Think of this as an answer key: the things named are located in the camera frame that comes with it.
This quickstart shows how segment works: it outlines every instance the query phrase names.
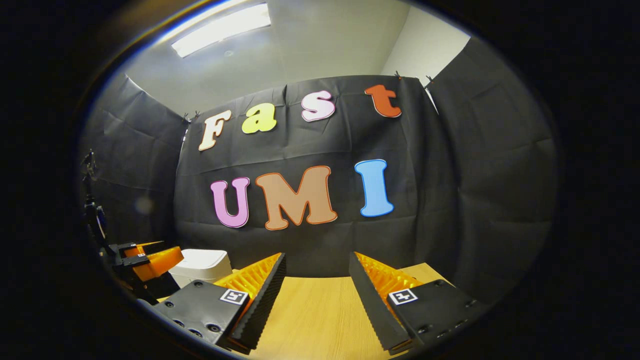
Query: white wall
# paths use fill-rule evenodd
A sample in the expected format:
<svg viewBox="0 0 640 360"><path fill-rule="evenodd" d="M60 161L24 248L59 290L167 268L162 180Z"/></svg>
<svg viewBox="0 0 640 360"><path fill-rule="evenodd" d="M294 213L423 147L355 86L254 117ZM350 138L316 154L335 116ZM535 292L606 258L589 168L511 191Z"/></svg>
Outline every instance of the white wall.
<svg viewBox="0 0 640 360"><path fill-rule="evenodd" d="M398 71L400 76L419 78L427 85L426 75L435 78L468 40L466 33L412 6L381 75Z"/></svg>

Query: pink letter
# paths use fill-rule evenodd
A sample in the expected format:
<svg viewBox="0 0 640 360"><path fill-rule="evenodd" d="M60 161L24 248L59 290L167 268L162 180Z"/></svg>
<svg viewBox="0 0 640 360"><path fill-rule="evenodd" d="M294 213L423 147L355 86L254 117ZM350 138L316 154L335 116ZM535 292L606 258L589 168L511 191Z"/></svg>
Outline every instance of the pink letter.
<svg viewBox="0 0 640 360"><path fill-rule="evenodd" d="M211 184L213 192L213 204L216 207L216 216L218 220L227 227L242 227L249 221L249 203L246 198L246 187L249 186L248 177L238 177L231 182L236 188L236 196L238 198L238 214L236 216L229 215L227 211L227 201L225 199L225 190L227 189L226 181L216 181Z"/></svg>
<svg viewBox="0 0 640 360"><path fill-rule="evenodd" d="M301 105L305 108L302 111L302 118L312 122L330 117L335 111L335 105L331 101L327 101L328 99L331 99L331 94L326 90L312 92L302 98Z"/></svg>

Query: orange letter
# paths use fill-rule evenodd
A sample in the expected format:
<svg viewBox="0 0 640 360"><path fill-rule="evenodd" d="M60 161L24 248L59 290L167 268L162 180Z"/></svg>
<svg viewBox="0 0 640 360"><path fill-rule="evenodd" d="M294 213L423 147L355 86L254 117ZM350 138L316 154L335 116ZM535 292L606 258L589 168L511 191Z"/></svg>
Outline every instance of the orange letter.
<svg viewBox="0 0 640 360"><path fill-rule="evenodd" d="M213 147L213 145L216 145L216 141L213 136L220 136L222 133L222 127L228 119L231 119L231 110L219 113L204 121L204 135L200 146L198 146L198 150L207 150Z"/></svg>
<svg viewBox="0 0 640 360"><path fill-rule="evenodd" d="M395 108L391 105L390 97L396 97L396 93L392 90L387 90L385 85L374 85L364 93L373 97L373 107L376 111L384 117L398 117L402 114L400 108Z"/></svg>
<svg viewBox="0 0 640 360"><path fill-rule="evenodd" d="M255 184L262 188L264 200L267 203L269 221L264 224L267 230L282 230L289 226L289 222L282 218L280 208L294 224L302 224L307 204L310 224L323 224L338 218L338 214L331 208L329 187L326 180L331 169L325 166L310 167L300 181L298 192L294 192L289 183L277 172L264 174L256 178Z"/></svg>

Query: yellow letter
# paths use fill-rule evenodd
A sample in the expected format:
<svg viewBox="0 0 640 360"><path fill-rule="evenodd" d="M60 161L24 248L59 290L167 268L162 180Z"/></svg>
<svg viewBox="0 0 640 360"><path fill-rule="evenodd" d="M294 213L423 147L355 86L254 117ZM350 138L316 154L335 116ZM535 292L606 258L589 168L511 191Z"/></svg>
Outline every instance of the yellow letter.
<svg viewBox="0 0 640 360"><path fill-rule="evenodd" d="M331 208L329 188L326 180L331 169L326 166L310 167L302 175L298 192L294 192L287 181L277 172L264 174L256 178L255 184L262 188L264 200L267 203L269 221L264 224L267 230L282 230L289 226L289 222L282 218L280 208L294 224L302 224L307 204L310 224L323 224L338 218Z"/></svg>
<svg viewBox="0 0 640 360"><path fill-rule="evenodd" d="M276 107L273 104L264 102L249 109L246 112L248 117L242 123L242 132L245 134L253 134L256 131L269 131L276 126L277 121L273 118Z"/></svg>
<svg viewBox="0 0 640 360"><path fill-rule="evenodd" d="M216 145L213 135L220 136L222 127L228 119L231 119L231 110L219 113L204 121L204 136L202 137L202 143L198 146L198 150L207 150Z"/></svg>

